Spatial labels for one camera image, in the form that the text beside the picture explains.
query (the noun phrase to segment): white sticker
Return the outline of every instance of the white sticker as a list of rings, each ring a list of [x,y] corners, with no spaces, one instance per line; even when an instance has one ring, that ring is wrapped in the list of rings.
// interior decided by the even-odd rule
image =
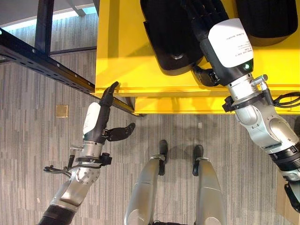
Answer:
[[[252,46],[238,18],[214,25],[208,39],[224,67],[235,67],[253,59]]]
[[[92,104],[90,104],[83,125],[83,134],[86,134],[87,132],[94,129],[98,120],[100,107],[101,106],[97,102],[93,102]]]

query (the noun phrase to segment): black metal frame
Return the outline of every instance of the black metal frame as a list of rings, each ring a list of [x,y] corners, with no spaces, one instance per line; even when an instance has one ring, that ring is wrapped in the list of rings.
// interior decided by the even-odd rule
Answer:
[[[100,8],[100,0],[93,0],[95,8],[97,10],[97,14],[99,16],[99,8]]]
[[[61,50],[50,52],[53,4],[54,0],[39,0],[35,47],[23,42],[0,28],[0,55],[9,61],[29,68],[85,94],[91,95],[90,93],[95,92],[94,84],[49,57],[50,54],[95,49],[95,47],[92,46],[88,48],[77,48],[73,51]],[[113,106],[125,112],[134,113],[134,108],[132,106],[129,106],[115,97]]]

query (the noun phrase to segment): robotic hand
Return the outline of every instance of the robotic hand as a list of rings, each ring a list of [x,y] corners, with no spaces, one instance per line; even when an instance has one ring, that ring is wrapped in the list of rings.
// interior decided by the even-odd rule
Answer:
[[[105,90],[99,104],[94,102],[89,106],[83,126],[83,147],[70,148],[68,166],[63,170],[56,169],[53,165],[45,167],[45,172],[63,173],[69,177],[69,180],[56,193],[39,225],[70,224],[90,186],[100,176],[100,168],[111,164],[110,155],[101,154],[105,141],[123,140],[132,134],[134,123],[125,128],[106,129],[110,107],[113,104],[113,92],[118,84],[115,82]],[[76,150],[79,151],[79,157],[76,159],[78,164],[72,166]]]
[[[212,69],[206,70],[194,66],[194,74],[206,86],[220,84],[229,89],[230,96],[225,99],[224,110],[236,112],[238,122],[247,129],[251,139],[279,167],[288,182],[286,194],[300,213],[299,138],[275,111],[275,106],[299,106],[300,103],[296,102],[300,100],[300,92],[273,100],[266,84],[267,75],[252,77],[252,46],[240,20],[229,19],[220,0],[181,0],[181,5],[187,12],[206,60],[212,65]],[[298,98],[280,103],[285,97]]]

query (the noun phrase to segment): yellow tabletop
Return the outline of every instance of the yellow tabletop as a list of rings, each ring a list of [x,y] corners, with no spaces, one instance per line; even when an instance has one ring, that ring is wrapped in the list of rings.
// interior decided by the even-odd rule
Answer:
[[[237,17],[235,1],[222,2],[229,17]],[[137,97],[137,113],[223,113],[221,103],[229,95],[227,88],[220,85],[205,87],[191,72],[176,76],[161,72],[143,25],[144,20],[139,0],[100,1],[96,91],[93,94],[100,97],[108,86],[119,81],[120,87],[115,96]],[[253,49],[253,75],[269,76],[268,85],[273,97],[300,90],[300,29],[281,43]],[[200,65],[210,68],[205,60]],[[174,100],[181,103],[177,104],[180,108],[174,107]],[[203,108],[203,101],[213,104],[204,104],[207,108]]]

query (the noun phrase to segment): screw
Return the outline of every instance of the screw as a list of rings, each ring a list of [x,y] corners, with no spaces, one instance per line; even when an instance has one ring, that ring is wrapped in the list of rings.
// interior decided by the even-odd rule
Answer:
[[[71,145],[70,147],[70,151],[81,151],[83,149],[83,147],[79,147],[79,146],[75,146],[75,145]]]
[[[268,76],[266,74],[261,75],[257,78],[255,78],[253,81],[251,81],[251,86],[256,86],[262,82],[266,82],[268,80]]]

